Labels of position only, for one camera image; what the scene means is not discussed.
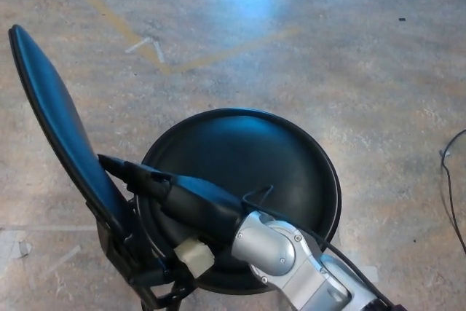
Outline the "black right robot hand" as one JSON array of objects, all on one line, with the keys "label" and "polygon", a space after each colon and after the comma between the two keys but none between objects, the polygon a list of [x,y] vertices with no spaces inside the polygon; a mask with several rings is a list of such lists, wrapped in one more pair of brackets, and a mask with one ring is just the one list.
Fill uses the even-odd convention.
[{"label": "black right robot hand", "polygon": [[168,267],[176,267],[181,260],[175,248],[195,236],[220,259],[208,278],[244,284],[253,277],[247,264],[232,256],[235,233],[246,216],[239,197],[201,178],[103,154],[98,155],[98,161],[133,193],[130,206],[138,217],[145,252],[160,257]]}]

